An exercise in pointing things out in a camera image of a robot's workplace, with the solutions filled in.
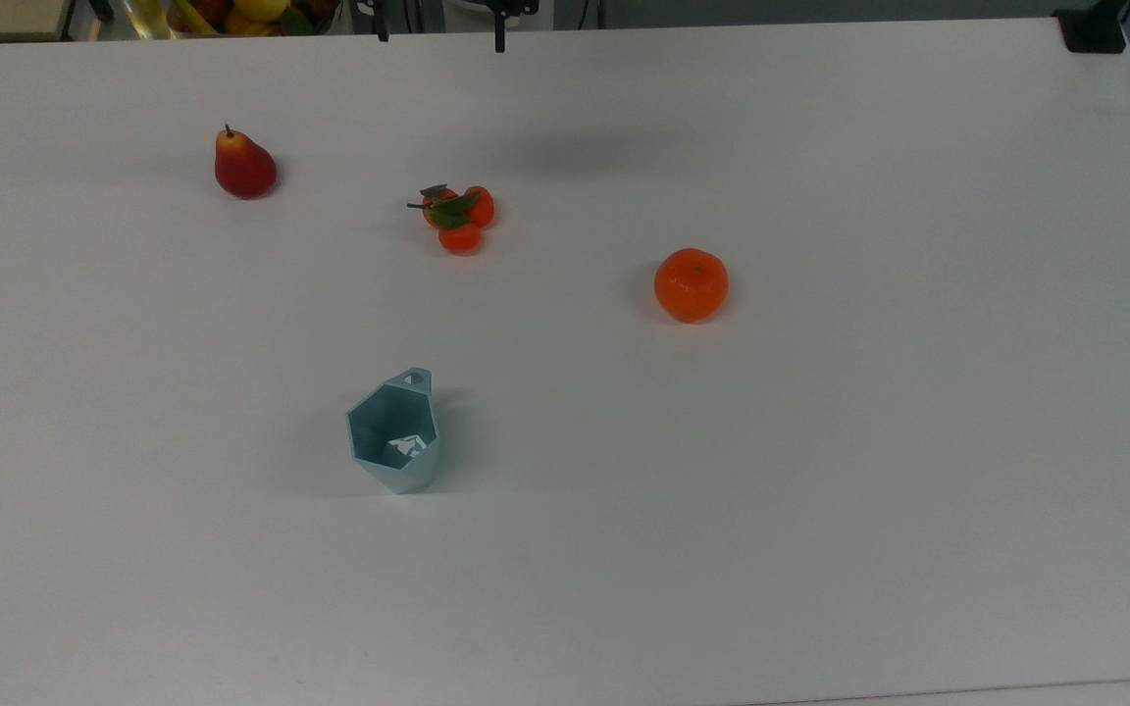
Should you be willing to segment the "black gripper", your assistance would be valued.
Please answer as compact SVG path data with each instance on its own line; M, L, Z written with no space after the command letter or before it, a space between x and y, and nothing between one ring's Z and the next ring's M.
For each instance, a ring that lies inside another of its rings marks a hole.
M539 0L489 0L493 14L494 47L496 53L506 52L507 18L539 12ZM389 38L385 8L374 9L374 30L382 43Z

